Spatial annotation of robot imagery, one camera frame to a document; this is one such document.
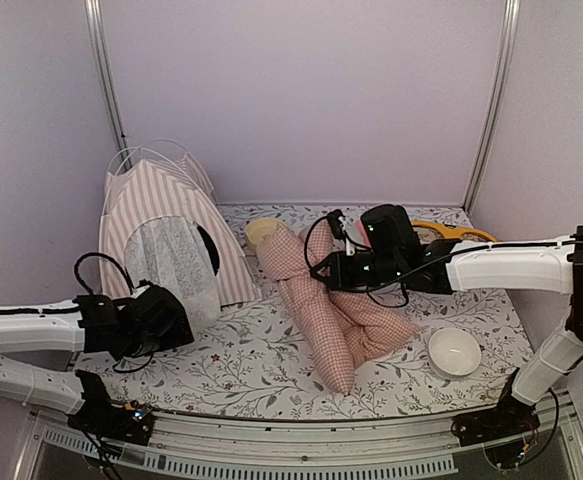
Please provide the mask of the aluminium corner post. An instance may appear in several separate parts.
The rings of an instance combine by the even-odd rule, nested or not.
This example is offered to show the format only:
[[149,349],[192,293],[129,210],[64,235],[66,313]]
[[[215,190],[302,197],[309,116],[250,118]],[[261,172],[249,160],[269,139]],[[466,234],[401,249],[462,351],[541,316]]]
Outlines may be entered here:
[[487,170],[493,140],[496,134],[512,57],[514,55],[520,6],[521,2],[519,0],[506,0],[504,3],[504,13],[494,79],[487,105],[485,121],[478,142],[474,166],[462,204],[463,210],[468,215],[472,213],[477,203],[482,181]]
[[98,0],[85,0],[87,30],[103,94],[108,122],[118,150],[128,147],[127,135],[115,91],[114,79],[107,48],[102,5]]

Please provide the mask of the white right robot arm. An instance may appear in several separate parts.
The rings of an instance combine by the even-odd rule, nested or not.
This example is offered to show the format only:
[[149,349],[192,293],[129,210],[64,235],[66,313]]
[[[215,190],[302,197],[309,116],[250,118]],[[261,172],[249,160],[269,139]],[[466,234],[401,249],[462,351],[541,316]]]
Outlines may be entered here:
[[583,359],[583,226],[572,235],[523,242],[475,242],[438,239],[422,245],[406,210],[380,205],[363,213],[364,243],[351,239],[344,215],[335,210],[326,221],[344,241],[312,275],[327,271],[329,289],[372,294],[393,285],[405,291],[452,294],[475,289],[548,291],[569,296],[562,324],[539,351],[508,379],[488,427],[508,436],[523,424],[527,411]]

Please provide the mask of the floral tablecloth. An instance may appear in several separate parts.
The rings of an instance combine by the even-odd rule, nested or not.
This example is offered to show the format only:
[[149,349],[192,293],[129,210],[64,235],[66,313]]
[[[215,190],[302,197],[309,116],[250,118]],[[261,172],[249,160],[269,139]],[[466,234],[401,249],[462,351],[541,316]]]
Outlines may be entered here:
[[[152,360],[81,355],[76,367],[100,375],[117,400],[161,410],[243,418],[335,420],[412,416],[494,403],[509,373],[532,348],[508,295],[472,290],[451,296],[393,289],[381,296],[419,331],[404,348],[362,365],[346,395],[318,376],[308,344],[276,287],[258,278],[260,301],[224,309],[192,345]],[[455,327],[475,337],[482,358],[469,377],[448,381],[429,367],[427,343]]]

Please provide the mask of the left aluminium corner post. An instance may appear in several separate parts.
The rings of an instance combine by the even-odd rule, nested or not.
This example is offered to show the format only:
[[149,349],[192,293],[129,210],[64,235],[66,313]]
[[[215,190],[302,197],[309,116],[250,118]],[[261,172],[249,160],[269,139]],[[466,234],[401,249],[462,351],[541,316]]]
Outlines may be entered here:
[[115,91],[114,79],[107,48],[102,5],[98,0],[85,0],[87,30],[103,94],[108,122],[118,150],[128,147],[127,135]]

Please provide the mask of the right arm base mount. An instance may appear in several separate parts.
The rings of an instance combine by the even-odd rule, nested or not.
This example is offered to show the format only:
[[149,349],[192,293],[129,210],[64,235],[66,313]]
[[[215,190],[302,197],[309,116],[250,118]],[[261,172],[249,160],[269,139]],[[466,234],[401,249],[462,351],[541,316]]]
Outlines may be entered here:
[[532,432],[539,426],[540,420],[533,407],[495,406],[456,415],[452,419],[451,433],[461,446],[469,446]]

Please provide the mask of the cream pet bowl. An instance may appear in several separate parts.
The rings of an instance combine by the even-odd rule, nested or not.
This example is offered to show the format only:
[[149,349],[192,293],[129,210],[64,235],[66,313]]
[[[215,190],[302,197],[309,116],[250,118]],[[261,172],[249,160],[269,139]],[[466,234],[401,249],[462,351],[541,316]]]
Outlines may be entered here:
[[247,246],[252,253],[268,237],[273,235],[279,228],[286,224],[276,218],[260,218],[250,222],[245,228],[245,238]]

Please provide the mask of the yellow double bowl stand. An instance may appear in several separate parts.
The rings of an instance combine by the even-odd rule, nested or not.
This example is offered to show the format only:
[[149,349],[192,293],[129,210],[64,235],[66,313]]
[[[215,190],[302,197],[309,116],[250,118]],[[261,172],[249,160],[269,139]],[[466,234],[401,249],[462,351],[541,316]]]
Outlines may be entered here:
[[434,232],[439,239],[460,239],[473,240],[485,242],[497,242],[497,239],[482,230],[462,227],[458,225],[449,225],[443,223],[426,222],[426,221],[412,221],[411,225],[414,228],[426,229]]

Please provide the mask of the white ceramic bowl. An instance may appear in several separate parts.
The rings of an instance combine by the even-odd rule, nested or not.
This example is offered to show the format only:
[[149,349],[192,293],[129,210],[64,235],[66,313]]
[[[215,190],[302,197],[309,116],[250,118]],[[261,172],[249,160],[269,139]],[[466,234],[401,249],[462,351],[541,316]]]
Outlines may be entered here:
[[458,380],[474,373],[482,354],[477,340],[457,328],[435,331],[427,344],[428,363],[432,371],[445,380]]

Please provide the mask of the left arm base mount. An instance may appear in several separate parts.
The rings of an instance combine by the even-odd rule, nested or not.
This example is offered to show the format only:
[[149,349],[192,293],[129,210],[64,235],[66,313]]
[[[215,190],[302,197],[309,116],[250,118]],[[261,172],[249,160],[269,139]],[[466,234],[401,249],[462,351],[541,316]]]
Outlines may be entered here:
[[67,418],[70,428],[93,437],[140,446],[149,444],[155,423],[153,408],[137,401],[122,406],[87,400],[77,413]]

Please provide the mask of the pink gingham cushion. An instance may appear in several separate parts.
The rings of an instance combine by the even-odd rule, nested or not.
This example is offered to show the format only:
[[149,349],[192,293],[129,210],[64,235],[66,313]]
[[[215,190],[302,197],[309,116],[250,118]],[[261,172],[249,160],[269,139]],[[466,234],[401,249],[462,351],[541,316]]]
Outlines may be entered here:
[[325,224],[310,236],[278,224],[257,245],[256,255],[307,341],[318,376],[329,390],[347,394],[354,387],[357,368],[408,346],[419,328],[365,295],[333,292],[313,279],[309,267],[325,259],[333,247]]

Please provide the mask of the white tent pole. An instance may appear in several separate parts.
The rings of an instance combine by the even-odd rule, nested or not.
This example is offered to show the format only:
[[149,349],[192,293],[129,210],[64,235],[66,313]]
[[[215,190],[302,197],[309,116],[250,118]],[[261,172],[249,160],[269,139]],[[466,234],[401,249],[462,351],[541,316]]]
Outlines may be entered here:
[[175,140],[158,138],[123,148],[109,160],[106,171],[113,176],[119,175],[128,171],[144,157],[161,163],[172,162],[182,168],[187,167],[193,180],[214,202],[217,201],[216,188],[202,163],[187,147]]

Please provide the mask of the pink round pet bowl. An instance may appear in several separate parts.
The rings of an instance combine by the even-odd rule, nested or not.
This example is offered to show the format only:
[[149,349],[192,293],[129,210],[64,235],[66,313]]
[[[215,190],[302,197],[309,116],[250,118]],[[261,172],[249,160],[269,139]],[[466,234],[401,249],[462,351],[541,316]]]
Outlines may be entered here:
[[358,220],[355,223],[355,227],[356,227],[356,230],[359,234],[360,239],[362,240],[362,244],[369,247],[370,241],[368,239],[368,236],[367,236],[367,233],[366,233],[366,230],[365,230],[363,223],[360,220]]

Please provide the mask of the right aluminium corner post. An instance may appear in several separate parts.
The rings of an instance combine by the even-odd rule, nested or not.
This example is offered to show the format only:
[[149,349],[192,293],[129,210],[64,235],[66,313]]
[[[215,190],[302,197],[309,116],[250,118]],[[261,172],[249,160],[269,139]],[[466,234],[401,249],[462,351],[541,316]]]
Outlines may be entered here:
[[478,142],[474,166],[462,204],[463,210],[468,215],[472,213],[477,203],[482,181],[487,170],[493,140],[496,134],[512,57],[514,55],[520,6],[521,2],[519,0],[506,0],[504,3],[504,13],[494,79],[487,105],[485,121]]

